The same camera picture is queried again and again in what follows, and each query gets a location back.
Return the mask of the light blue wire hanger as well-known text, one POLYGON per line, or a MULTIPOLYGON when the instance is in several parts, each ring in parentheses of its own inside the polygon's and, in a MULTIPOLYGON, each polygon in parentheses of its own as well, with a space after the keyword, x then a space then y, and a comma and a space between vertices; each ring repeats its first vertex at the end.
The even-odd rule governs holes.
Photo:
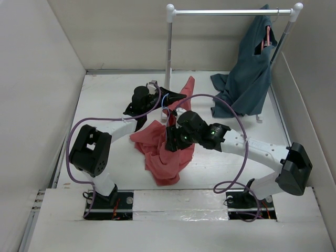
POLYGON ((170 104, 171 104, 171 96, 170 93, 167 93, 163 96, 161 100, 161 108, 167 109, 170 104))

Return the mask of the red t shirt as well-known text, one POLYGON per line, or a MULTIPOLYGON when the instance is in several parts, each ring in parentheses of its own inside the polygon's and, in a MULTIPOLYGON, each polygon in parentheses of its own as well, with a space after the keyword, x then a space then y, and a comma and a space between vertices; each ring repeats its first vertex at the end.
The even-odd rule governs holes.
POLYGON ((145 169, 158 186, 169 186, 180 180, 179 172, 192 160, 195 145, 171 152, 165 149, 166 126, 154 120, 145 129, 130 135, 134 147, 144 154, 145 169))

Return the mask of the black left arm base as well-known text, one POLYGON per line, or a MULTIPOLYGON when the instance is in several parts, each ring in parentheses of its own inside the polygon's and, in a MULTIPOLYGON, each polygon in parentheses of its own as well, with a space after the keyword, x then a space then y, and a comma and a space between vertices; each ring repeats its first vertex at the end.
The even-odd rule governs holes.
POLYGON ((93 191, 83 192, 86 199, 84 219, 92 221, 131 221, 133 220, 133 201, 134 191, 118 191, 112 201, 104 199, 101 195, 96 194, 91 211, 89 211, 92 202, 93 191))

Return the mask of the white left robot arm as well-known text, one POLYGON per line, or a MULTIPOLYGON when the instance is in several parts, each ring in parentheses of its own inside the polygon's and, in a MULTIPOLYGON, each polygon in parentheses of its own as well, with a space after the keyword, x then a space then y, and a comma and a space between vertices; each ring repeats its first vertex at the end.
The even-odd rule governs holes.
POLYGON ((111 143, 125 135, 137 132, 147 120, 147 115, 159 108, 168 107, 174 102, 186 99, 187 95, 159 87, 155 81, 155 91, 150 93, 148 85, 134 89, 131 102, 121 118, 85 118, 70 131, 70 138, 75 129, 85 121, 105 121, 103 131, 88 124, 83 125, 71 145, 67 143, 66 166, 69 177, 78 184, 90 184, 94 195, 99 195, 99 202, 105 208, 112 208, 117 203, 116 184, 105 172, 111 143))

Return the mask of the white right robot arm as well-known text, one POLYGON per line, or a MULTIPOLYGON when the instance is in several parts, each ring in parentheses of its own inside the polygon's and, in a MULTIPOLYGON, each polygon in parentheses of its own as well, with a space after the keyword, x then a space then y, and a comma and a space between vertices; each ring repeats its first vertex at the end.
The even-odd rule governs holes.
POLYGON ((226 125, 207 124, 196 112, 181 108, 177 110, 176 122, 166 127, 166 137, 165 148, 171 152, 199 144, 205 149, 247 157, 271 168, 273 173, 249 181, 250 189, 242 194, 248 206, 281 192, 302 196, 312 170, 312 163, 299 143, 283 146, 248 139, 226 125))

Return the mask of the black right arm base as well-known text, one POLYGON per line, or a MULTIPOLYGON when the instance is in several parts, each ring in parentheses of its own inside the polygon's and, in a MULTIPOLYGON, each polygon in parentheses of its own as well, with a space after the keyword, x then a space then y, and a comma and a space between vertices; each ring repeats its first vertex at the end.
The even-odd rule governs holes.
POLYGON ((277 219, 272 196, 259 200, 257 207, 255 198, 247 189, 227 191, 224 205, 227 206, 229 220, 251 222, 257 211, 257 219, 277 219))

